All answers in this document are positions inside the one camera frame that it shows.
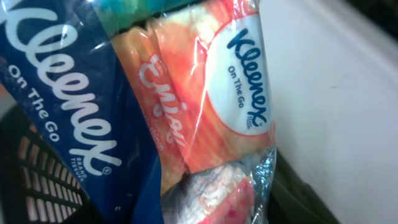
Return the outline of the blue Kleenex tissue multipack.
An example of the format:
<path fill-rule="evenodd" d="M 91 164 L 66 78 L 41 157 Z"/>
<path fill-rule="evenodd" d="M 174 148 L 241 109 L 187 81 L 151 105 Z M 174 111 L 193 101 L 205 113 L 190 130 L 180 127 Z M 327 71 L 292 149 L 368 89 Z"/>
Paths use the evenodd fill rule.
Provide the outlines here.
<path fill-rule="evenodd" d="M 1 85 L 102 223 L 267 223 L 258 1 L 2 1 Z"/>

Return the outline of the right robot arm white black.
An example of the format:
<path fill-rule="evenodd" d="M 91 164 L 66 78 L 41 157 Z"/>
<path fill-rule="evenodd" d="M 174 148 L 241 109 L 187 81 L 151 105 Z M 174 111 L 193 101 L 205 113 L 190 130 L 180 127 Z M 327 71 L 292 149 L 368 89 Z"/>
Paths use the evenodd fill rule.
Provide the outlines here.
<path fill-rule="evenodd" d="M 264 1 L 283 192 L 309 223 L 397 222 L 397 2 Z"/>

